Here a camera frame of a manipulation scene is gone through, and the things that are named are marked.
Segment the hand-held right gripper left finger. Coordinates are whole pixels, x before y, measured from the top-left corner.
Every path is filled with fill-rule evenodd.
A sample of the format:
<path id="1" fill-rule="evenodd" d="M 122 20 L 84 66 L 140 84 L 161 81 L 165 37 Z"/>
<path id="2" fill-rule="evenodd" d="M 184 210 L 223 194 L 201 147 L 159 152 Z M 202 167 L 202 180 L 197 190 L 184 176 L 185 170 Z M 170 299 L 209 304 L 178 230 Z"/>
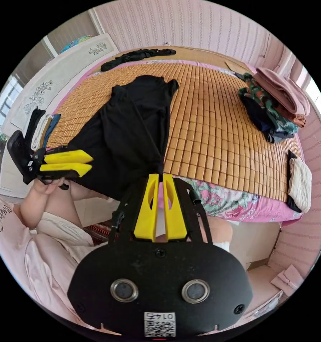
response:
<path id="1" fill-rule="evenodd" d="M 155 241 L 158 215 L 159 175 L 150 174 L 142 196 L 142 202 L 134 237 L 139 240 Z"/>

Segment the person's left hand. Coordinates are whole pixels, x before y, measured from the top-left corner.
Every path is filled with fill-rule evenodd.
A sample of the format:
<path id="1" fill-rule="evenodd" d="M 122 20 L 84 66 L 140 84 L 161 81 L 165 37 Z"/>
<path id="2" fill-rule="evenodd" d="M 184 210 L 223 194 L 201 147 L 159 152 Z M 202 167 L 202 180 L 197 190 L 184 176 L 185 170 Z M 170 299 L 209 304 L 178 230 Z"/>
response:
<path id="1" fill-rule="evenodd" d="M 57 180 L 47 180 L 43 183 L 41 180 L 36 179 L 33 183 L 32 189 L 41 195 L 50 195 L 56 190 L 63 190 L 66 179 L 60 178 Z"/>

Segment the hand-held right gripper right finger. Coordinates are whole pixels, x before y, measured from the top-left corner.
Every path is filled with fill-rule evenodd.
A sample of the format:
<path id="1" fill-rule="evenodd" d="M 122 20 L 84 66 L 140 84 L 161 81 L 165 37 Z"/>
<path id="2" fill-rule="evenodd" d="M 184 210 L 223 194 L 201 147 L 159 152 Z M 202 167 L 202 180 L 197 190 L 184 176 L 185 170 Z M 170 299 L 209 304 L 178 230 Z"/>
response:
<path id="1" fill-rule="evenodd" d="M 166 241 L 185 240 L 187 228 L 174 178 L 170 174 L 163 175 L 163 197 Z"/>

